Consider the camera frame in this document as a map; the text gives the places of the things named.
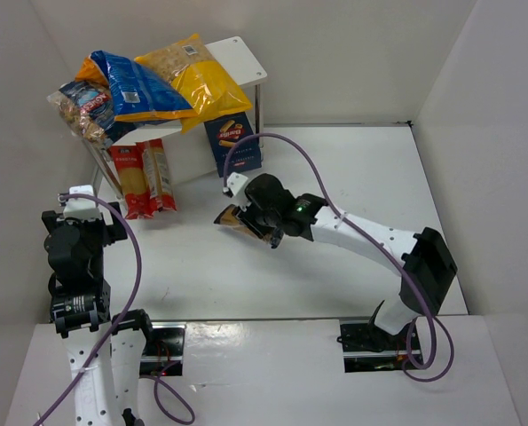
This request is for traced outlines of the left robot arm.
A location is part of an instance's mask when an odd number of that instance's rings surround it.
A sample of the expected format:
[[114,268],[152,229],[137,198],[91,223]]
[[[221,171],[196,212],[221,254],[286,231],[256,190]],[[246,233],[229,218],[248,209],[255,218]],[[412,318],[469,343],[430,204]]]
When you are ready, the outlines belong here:
[[[43,246],[51,267],[50,322],[67,351],[72,381],[37,423],[72,395],[76,425],[141,425],[138,364],[151,323],[131,307],[143,269],[138,240],[116,202],[84,193],[63,193],[59,202],[62,212],[42,214],[48,232]],[[121,312],[112,315],[104,249],[124,240],[133,245],[136,278]]]

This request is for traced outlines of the blue pasta bag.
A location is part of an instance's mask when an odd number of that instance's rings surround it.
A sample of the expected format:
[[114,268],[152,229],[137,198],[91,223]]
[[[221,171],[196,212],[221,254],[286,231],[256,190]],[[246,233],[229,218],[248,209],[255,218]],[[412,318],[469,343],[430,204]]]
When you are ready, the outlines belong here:
[[154,71],[107,51],[94,51],[86,57],[75,79],[110,90],[117,122],[172,121],[197,115],[187,100]]

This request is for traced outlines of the blue Barilla pasta box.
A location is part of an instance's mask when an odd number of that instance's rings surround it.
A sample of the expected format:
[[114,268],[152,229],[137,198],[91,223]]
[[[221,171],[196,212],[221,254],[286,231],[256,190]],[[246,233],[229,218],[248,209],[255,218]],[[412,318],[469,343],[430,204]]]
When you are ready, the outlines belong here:
[[[238,141],[254,134],[245,113],[229,114],[203,123],[214,156],[217,174],[224,175],[225,159]],[[236,148],[229,161],[228,172],[242,173],[262,167],[259,139],[255,138]]]

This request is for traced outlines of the clear red spaghetti pack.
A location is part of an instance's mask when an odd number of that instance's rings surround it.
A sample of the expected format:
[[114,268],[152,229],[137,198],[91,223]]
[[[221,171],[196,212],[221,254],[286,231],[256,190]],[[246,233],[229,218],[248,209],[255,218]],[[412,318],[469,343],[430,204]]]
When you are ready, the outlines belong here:
[[149,191],[152,210],[176,211],[177,206],[170,182],[169,165],[161,139],[137,142],[143,162],[143,172]]

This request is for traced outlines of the white two-tier shelf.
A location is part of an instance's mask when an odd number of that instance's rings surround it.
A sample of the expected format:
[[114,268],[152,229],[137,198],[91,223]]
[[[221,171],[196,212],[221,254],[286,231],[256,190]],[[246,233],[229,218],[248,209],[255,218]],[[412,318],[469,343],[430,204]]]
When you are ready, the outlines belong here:
[[[267,81],[267,73],[260,62],[239,36],[209,43],[207,49],[244,91],[250,89],[254,91],[254,111],[248,116],[250,123],[254,125],[254,132],[262,131],[264,129],[262,84]],[[169,172],[174,184],[202,177],[217,169],[208,137],[201,125],[186,134],[181,132],[178,121],[145,125],[125,135],[120,139],[120,143],[132,145],[156,138],[160,138],[164,144]],[[121,199],[121,187],[107,153],[100,151],[86,140],[82,143],[96,163],[91,181],[95,192],[98,193],[100,187],[105,185],[115,197]]]

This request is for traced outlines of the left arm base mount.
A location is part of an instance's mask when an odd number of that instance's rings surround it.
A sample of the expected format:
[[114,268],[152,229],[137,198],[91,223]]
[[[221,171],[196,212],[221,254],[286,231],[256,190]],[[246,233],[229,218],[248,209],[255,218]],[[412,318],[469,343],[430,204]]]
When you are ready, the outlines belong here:
[[180,376],[185,331],[178,322],[123,322],[111,338],[114,374]]

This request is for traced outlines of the dark La Sicilia spaghetti pack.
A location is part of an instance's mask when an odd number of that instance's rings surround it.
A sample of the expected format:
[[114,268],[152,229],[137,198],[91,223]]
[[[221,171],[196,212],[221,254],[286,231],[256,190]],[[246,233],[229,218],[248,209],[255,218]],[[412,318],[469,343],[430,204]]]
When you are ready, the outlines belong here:
[[256,238],[247,228],[245,228],[236,218],[236,214],[241,207],[231,204],[227,206],[214,220],[215,225],[230,228],[236,232],[244,233]]

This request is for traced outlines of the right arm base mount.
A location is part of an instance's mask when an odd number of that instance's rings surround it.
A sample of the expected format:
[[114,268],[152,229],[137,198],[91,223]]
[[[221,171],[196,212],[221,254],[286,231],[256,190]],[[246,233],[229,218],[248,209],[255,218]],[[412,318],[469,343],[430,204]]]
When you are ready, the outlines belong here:
[[344,320],[339,327],[336,341],[343,351],[345,373],[396,371],[408,362],[408,326],[397,335],[374,327],[368,319]]

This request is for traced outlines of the yellow pasta bag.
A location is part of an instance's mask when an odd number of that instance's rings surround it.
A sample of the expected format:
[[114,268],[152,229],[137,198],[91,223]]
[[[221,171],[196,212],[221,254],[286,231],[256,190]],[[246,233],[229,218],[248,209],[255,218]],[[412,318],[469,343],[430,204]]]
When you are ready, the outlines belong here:
[[180,120],[183,133],[252,108],[247,95],[197,34],[138,56],[135,61],[169,83],[193,108],[195,116]]

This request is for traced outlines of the clear mixed pasta bag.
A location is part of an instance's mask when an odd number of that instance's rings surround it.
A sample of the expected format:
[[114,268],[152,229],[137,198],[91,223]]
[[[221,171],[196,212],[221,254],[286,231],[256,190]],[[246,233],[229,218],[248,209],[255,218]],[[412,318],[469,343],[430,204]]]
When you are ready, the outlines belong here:
[[110,90],[98,83],[72,81],[47,97],[61,119],[78,137],[97,149],[107,150],[138,126],[114,119]]

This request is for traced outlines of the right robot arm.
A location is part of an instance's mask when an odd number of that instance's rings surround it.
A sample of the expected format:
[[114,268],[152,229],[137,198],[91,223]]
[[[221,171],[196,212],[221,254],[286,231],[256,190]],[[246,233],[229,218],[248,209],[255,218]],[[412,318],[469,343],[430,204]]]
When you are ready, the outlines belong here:
[[458,272],[440,232],[402,231],[333,208],[317,195],[295,197],[267,173],[255,178],[233,173],[226,188],[238,203],[240,223],[272,248],[285,236],[302,238],[349,250],[396,273],[399,291],[376,308],[373,327],[397,335],[425,313],[439,313]]

